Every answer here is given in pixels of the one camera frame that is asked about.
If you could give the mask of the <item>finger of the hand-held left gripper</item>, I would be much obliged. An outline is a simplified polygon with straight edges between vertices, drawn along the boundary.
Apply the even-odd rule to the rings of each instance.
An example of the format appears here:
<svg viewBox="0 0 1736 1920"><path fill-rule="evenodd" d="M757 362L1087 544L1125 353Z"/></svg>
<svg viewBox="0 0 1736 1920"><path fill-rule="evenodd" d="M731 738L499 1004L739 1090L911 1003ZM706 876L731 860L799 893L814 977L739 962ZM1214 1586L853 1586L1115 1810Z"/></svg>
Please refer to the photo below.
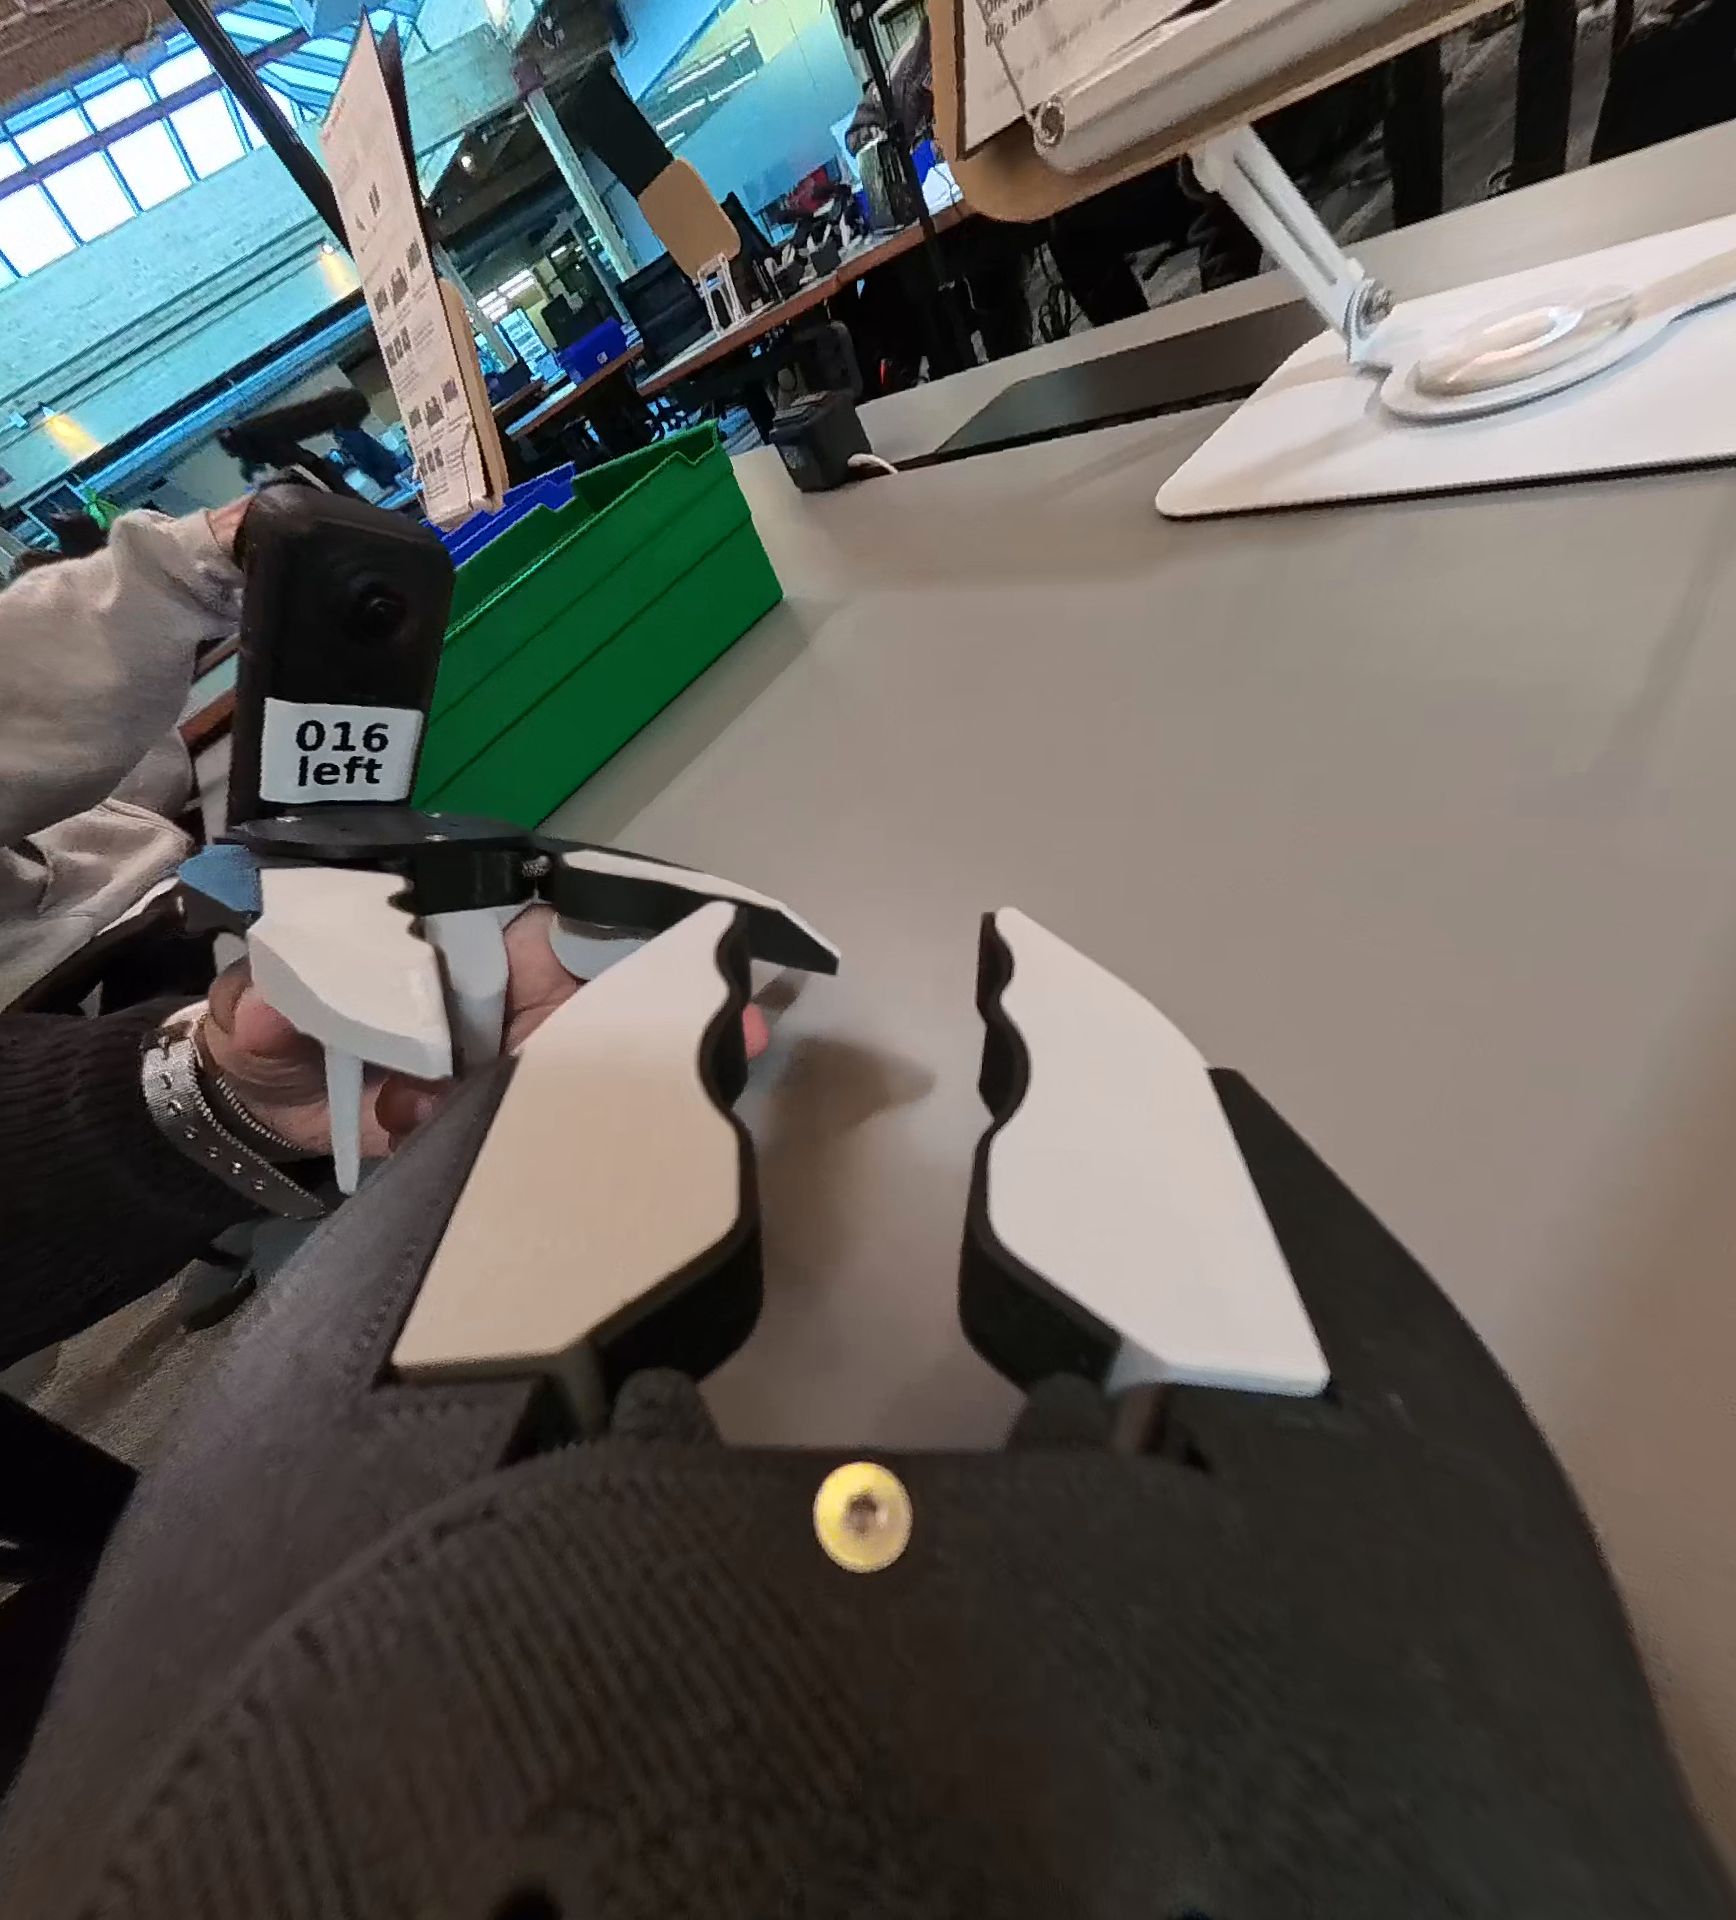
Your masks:
<svg viewBox="0 0 1736 1920"><path fill-rule="evenodd" d="M701 900L733 900L747 911L747 945L757 962L788 975L838 975L845 962L845 949L788 900L628 846L546 845L546 900L557 911L557 958L578 977L602 975L632 945L689 921Z"/></svg>
<svg viewBox="0 0 1736 1920"><path fill-rule="evenodd" d="M362 1176L362 1074L451 1074L443 958L395 896L401 883L387 869L262 869L250 926L253 997L319 1042L342 1198Z"/></svg>

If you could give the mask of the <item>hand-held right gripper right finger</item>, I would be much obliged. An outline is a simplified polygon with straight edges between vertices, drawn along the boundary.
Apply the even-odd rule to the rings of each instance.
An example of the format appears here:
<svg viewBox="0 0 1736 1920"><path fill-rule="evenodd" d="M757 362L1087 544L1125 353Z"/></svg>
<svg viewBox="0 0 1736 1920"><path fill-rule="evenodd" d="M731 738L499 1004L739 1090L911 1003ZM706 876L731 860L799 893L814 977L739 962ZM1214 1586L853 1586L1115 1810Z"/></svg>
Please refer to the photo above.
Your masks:
<svg viewBox="0 0 1736 1920"><path fill-rule="evenodd" d="M1024 906L981 921L973 1010L968 1350L1024 1393L1315 1403L1332 1370L1203 1049Z"/></svg>

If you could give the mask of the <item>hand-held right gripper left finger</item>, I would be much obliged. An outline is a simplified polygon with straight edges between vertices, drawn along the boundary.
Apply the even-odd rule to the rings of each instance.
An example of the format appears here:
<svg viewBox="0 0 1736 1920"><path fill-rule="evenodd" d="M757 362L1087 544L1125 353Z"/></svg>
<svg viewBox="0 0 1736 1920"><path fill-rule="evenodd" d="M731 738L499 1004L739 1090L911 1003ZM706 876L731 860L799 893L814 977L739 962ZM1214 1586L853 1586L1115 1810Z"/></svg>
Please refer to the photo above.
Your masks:
<svg viewBox="0 0 1736 1920"><path fill-rule="evenodd" d="M641 1370L706 1382L764 1318L747 906L701 900L510 1056L401 1318L395 1382L550 1382L602 1424Z"/></svg>

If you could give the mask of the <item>green plastic bin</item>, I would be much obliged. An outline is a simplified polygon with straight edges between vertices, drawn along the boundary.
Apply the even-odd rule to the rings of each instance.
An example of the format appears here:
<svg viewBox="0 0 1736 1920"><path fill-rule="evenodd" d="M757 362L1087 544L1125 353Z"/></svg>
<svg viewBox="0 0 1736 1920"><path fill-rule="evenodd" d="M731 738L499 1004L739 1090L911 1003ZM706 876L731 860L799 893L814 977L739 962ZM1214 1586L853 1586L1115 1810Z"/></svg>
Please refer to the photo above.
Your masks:
<svg viewBox="0 0 1736 1920"><path fill-rule="evenodd" d="M546 827L777 596L716 424L583 470L455 568L415 804Z"/></svg>

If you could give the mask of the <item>person's left forearm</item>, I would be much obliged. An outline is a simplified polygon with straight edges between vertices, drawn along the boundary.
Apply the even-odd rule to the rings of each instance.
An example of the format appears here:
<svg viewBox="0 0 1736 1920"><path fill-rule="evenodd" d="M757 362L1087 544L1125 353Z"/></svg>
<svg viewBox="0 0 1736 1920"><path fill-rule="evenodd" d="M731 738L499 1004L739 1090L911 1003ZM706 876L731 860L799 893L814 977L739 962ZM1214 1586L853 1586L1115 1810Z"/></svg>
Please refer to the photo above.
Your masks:
<svg viewBox="0 0 1736 1920"><path fill-rule="evenodd" d="M140 1101L172 1016L0 1010L0 1370L167 1281L253 1204L189 1166Z"/></svg>

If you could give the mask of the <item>person's left hand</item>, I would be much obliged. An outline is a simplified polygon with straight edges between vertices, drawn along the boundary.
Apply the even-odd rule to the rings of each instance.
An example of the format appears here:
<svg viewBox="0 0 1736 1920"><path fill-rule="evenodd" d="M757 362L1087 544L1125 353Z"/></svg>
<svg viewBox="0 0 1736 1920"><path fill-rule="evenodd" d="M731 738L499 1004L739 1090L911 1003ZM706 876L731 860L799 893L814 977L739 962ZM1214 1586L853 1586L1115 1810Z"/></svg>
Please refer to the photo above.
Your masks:
<svg viewBox="0 0 1736 1920"><path fill-rule="evenodd" d="M508 1042L523 1042L546 1016L557 1016L583 977L550 945L557 911L546 900L523 906L508 940ZM328 1122L328 1056L303 1037L264 997L250 983L250 962L235 958L205 990L202 1049L214 1084L237 1101L270 1138L303 1153L332 1147ZM359 1101L359 1156L377 1166L395 1153L445 1101L451 1074L369 1073Z"/></svg>

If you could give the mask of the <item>blue plastic bin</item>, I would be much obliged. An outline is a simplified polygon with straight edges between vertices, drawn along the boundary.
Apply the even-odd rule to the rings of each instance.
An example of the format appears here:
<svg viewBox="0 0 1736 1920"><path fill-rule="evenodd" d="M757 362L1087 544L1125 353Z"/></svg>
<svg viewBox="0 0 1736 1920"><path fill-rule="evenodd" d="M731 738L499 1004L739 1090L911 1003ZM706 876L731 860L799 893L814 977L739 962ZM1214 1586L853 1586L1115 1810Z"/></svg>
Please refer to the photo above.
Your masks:
<svg viewBox="0 0 1736 1920"><path fill-rule="evenodd" d="M510 534L534 513L563 513L578 485L578 462L546 470L499 497L499 513L474 513L469 521L445 528L443 544L451 568L469 568L499 534Z"/></svg>

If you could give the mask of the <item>silver metal wristwatch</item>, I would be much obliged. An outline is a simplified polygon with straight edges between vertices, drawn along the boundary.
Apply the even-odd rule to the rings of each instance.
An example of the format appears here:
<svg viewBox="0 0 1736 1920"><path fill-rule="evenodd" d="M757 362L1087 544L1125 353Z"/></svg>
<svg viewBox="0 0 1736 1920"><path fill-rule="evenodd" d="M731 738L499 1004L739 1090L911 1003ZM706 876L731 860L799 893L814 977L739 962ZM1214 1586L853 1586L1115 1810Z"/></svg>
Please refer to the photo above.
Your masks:
<svg viewBox="0 0 1736 1920"><path fill-rule="evenodd" d="M140 1104L151 1130L237 1204L270 1216L328 1216L328 1204L300 1184L280 1166L303 1153L270 1127L247 1115L227 1090L214 1074L205 1056L205 1003L167 1010L140 1042Z"/></svg>

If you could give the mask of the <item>standing instruction board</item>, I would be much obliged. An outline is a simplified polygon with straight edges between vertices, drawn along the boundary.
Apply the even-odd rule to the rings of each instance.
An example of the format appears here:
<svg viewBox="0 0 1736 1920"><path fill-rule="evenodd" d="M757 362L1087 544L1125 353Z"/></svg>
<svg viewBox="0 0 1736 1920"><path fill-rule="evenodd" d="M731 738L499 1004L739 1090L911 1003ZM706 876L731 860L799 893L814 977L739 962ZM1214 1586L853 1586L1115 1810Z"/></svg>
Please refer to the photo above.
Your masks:
<svg viewBox="0 0 1736 1920"><path fill-rule="evenodd" d="M401 41L351 19L319 156L369 305L377 353L401 411L426 517L455 534L508 498L508 458L463 294L437 271L415 153L401 138Z"/></svg>

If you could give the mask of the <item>black office chair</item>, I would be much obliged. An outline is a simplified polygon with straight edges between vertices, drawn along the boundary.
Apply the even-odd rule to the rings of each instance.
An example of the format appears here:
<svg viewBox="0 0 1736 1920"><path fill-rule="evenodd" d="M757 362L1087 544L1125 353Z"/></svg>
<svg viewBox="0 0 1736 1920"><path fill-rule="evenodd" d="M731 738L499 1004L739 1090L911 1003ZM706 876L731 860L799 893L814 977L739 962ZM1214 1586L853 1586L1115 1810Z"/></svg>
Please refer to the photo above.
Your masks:
<svg viewBox="0 0 1736 1920"><path fill-rule="evenodd" d="M620 305L641 338L641 372L665 372L713 338L713 316L673 254L646 261L620 280Z"/></svg>

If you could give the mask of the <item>black charger box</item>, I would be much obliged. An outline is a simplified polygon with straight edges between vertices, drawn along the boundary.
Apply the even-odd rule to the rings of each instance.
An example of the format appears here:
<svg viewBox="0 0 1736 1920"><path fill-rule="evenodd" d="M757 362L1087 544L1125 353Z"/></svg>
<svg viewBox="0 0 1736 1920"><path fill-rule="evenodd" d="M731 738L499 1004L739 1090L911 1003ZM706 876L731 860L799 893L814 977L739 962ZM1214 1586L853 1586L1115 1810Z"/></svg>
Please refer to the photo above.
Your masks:
<svg viewBox="0 0 1736 1920"><path fill-rule="evenodd" d="M773 411L767 447L799 497L845 488L877 474L877 451L845 391L799 391Z"/></svg>

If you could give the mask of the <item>black steel pole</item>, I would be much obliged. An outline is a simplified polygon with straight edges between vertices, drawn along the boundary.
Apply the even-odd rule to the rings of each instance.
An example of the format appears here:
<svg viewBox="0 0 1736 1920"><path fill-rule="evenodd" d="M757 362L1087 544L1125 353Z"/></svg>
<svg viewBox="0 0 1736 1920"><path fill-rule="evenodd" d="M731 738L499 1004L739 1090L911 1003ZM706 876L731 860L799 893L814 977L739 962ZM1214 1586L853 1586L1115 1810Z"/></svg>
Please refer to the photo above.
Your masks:
<svg viewBox="0 0 1736 1920"><path fill-rule="evenodd" d="M189 41L205 54L214 77L224 94L250 116L280 172L303 191L316 215L328 225L332 244L346 250L346 227L328 180L328 164L303 149L291 119L264 100L253 64L237 54L227 27L205 0L167 0L167 14L189 33Z"/></svg>

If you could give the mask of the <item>wooden stand board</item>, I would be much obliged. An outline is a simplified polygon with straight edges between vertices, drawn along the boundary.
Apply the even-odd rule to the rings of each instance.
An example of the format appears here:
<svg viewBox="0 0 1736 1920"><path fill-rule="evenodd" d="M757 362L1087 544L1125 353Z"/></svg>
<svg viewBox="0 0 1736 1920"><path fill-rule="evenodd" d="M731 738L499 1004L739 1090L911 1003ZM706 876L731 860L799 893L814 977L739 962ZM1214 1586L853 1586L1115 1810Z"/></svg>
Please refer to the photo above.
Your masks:
<svg viewBox="0 0 1736 1920"><path fill-rule="evenodd" d="M716 207L706 180L689 167L689 156L668 156L641 191L636 191L641 225L665 244L665 254L683 279L706 279L713 261L739 254L733 215Z"/></svg>

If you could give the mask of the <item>long wooden table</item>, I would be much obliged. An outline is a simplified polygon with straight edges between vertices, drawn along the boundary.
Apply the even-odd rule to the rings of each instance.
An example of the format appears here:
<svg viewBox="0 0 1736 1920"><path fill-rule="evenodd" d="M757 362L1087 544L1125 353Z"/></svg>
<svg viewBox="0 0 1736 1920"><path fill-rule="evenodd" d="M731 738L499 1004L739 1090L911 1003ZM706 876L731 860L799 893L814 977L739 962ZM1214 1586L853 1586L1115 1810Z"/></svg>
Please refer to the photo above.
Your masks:
<svg viewBox="0 0 1736 1920"><path fill-rule="evenodd" d="M733 334L706 338L695 350L683 350L678 360L668 360L665 372L636 373L636 397L654 402L665 391L673 391L689 373L716 372L722 360L767 341L773 334L783 334L788 321L805 321L809 308L830 305L851 280L901 261L911 250L925 244L925 225L911 225L898 236L883 236L877 244L862 244L838 261L838 271L809 279L805 289L794 289L777 305L764 305L757 316L747 316Z"/></svg>

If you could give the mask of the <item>instruction poster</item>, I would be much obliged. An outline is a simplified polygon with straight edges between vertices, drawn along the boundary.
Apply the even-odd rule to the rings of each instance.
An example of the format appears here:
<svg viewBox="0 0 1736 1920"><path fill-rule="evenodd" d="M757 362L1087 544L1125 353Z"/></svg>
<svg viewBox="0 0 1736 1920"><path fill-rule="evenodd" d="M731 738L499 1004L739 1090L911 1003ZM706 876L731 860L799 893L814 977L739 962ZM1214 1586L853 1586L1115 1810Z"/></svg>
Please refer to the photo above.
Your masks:
<svg viewBox="0 0 1736 1920"><path fill-rule="evenodd" d="M1104 73L1188 0L965 0L960 149L973 153L1070 82Z"/></svg>

